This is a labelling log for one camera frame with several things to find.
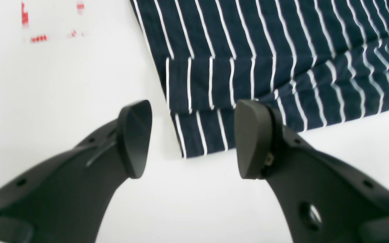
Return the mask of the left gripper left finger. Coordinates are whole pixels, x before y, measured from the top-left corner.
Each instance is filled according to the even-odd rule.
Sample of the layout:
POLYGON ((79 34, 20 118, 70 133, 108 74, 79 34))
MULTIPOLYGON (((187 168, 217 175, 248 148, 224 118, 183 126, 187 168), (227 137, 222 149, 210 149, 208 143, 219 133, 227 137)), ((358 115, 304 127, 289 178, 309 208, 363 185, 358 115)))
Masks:
POLYGON ((74 148, 23 172, 0 188, 0 242, 94 243, 120 185, 145 171, 152 129, 148 100, 74 148))

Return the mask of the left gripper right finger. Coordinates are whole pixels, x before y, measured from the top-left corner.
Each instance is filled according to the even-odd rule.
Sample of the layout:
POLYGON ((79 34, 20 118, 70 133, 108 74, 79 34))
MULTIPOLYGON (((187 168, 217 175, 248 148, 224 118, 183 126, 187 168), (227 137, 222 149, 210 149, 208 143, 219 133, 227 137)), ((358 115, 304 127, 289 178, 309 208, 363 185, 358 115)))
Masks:
POLYGON ((389 190, 309 145, 280 112, 237 102, 234 133, 242 179, 265 180, 295 243, 389 243, 389 190))

